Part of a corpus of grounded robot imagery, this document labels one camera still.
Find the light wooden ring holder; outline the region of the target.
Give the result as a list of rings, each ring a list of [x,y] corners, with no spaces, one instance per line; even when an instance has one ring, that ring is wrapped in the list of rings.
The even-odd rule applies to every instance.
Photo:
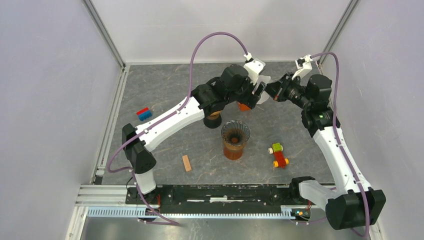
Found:
[[[208,117],[217,116],[217,115],[220,115],[220,114],[221,114],[221,111],[216,111],[216,112],[211,113]]]

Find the orange glass carafe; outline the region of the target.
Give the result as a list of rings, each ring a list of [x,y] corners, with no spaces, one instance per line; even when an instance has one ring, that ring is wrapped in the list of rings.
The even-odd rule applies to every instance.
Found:
[[[223,147],[223,154],[229,160],[238,160],[242,157],[244,153],[244,147],[240,146],[236,149],[228,148],[227,146]]]

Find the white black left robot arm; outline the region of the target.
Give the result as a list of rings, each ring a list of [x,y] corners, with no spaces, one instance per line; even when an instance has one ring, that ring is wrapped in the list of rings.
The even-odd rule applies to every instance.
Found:
[[[157,161],[152,151],[164,140],[182,128],[204,120],[209,128],[221,124],[218,116],[226,105],[239,102],[253,109],[266,84],[259,81],[265,63],[253,60],[244,66],[232,64],[218,77],[198,85],[190,95],[176,106],[147,123],[122,129],[122,141],[126,158],[130,161],[138,188],[138,197],[145,204],[157,198],[153,168]]]

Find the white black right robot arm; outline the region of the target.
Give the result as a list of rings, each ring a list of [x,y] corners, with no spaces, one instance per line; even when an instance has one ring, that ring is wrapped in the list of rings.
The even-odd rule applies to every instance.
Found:
[[[288,196],[295,204],[308,200],[321,208],[335,230],[370,227],[387,199],[366,180],[347,147],[336,112],[329,106],[332,84],[328,77],[314,74],[301,85],[298,76],[287,73],[266,85],[265,92],[274,101],[290,101],[301,108],[302,124],[321,150],[335,183],[331,190],[311,176],[296,177]]]

